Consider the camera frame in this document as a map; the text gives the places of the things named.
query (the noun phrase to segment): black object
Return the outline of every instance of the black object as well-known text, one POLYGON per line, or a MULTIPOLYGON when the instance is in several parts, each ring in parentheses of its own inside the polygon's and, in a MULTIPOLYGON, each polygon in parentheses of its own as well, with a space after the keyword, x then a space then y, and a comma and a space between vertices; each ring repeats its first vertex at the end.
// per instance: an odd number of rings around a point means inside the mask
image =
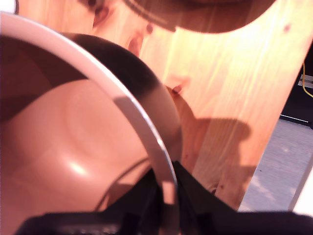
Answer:
MULTIPOLYGON (((292 212, 237 213, 209 193, 178 162, 183 235, 312 235, 313 218, 292 212)), ((162 194, 149 171, 103 212, 54 213, 27 220, 16 235, 157 235, 162 194)))
MULTIPOLYGON (((305 59, 305 73, 313 76, 313 47, 311 45, 305 59)), ((313 129, 313 98, 307 95, 302 86, 299 86, 303 69, 300 70, 297 80, 293 85, 291 93, 281 113, 280 118, 302 125, 309 126, 313 129)), ((306 87, 306 90, 313 94, 313 89, 306 87)))

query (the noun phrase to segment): wooden board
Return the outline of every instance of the wooden board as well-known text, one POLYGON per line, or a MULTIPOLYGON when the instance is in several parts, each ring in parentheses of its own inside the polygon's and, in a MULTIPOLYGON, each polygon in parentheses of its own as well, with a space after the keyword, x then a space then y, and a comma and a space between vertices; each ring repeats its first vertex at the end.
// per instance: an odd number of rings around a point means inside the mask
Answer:
POLYGON ((182 164, 239 207, 312 42, 313 1, 19 2, 20 15, 57 31, 92 34, 129 49, 175 88, 182 164))

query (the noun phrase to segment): yellow cable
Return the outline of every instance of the yellow cable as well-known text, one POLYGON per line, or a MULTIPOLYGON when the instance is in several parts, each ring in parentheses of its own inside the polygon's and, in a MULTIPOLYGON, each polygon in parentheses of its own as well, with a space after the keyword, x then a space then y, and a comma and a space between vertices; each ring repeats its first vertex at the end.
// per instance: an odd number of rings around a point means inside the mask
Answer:
POLYGON ((306 94, 308 94, 309 96, 311 96, 311 97, 313 98, 313 95, 310 94, 310 93, 307 91, 307 89, 305 89, 304 82, 305 82, 305 65, 304 65, 304 62, 303 62, 302 88, 303 88, 303 90, 304 90, 304 92, 305 92, 306 94))

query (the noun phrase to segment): black plastic part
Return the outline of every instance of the black plastic part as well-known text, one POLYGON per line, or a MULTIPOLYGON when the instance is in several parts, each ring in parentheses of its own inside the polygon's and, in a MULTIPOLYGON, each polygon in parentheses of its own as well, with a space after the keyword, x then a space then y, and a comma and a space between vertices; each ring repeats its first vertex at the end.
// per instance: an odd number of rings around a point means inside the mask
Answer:
MULTIPOLYGON (((312 235, 313 218, 292 212, 237 213, 201 186, 180 163, 183 235, 312 235)), ((55 213, 27 220, 16 235, 157 235, 162 194, 150 170, 128 193, 103 212, 55 213)))

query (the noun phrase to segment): concrete floor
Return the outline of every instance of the concrete floor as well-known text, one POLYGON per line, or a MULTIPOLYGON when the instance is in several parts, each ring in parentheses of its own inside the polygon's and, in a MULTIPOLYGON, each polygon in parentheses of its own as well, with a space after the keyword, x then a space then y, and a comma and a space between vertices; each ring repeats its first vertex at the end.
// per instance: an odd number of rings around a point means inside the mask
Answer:
POLYGON ((278 120, 239 211, 287 211, 311 158, 313 130, 278 120))

